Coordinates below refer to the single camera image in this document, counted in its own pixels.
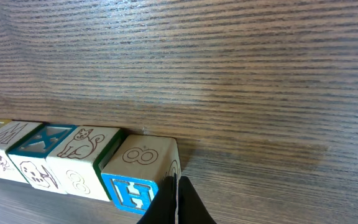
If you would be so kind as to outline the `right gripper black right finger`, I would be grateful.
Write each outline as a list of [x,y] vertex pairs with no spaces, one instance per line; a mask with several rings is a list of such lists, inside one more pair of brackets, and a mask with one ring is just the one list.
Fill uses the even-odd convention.
[[178,223],[216,224],[187,176],[178,184]]

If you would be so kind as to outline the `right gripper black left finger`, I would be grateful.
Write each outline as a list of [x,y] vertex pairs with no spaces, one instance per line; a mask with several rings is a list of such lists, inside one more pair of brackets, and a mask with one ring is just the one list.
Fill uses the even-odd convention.
[[177,175],[167,176],[149,208],[137,224],[175,224],[177,208]]

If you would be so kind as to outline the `blue side wooden block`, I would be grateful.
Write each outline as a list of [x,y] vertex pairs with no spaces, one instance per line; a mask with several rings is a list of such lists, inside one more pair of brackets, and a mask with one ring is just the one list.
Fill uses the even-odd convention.
[[159,136],[128,136],[101,172],[115,206],[143,215],[167,176],[181,176],[177,141]]

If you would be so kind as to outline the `green side plain block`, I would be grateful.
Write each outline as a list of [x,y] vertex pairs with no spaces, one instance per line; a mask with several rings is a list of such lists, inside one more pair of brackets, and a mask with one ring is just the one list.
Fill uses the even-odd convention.
[[72,195],[110,201],[101,171],[126,135],[120,128],[79,126],[46,158],[63,189]]

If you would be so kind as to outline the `yellow letter wooden block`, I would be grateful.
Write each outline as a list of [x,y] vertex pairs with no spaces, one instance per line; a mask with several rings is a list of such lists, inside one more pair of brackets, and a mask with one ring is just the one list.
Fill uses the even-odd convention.
[[10,160],[33,188],[66,193],[47,164],[47,156],[75,129],[76,126],[72,124],[44,124],[8,152]]

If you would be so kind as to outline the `plain cream wooden block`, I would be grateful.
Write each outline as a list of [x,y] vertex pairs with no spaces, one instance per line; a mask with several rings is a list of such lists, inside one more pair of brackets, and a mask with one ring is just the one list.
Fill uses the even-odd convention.
[[27,183],[17,166],[11,161],[8,152],[44,126],[40,122],[11,121],[0,128],[0,179]]

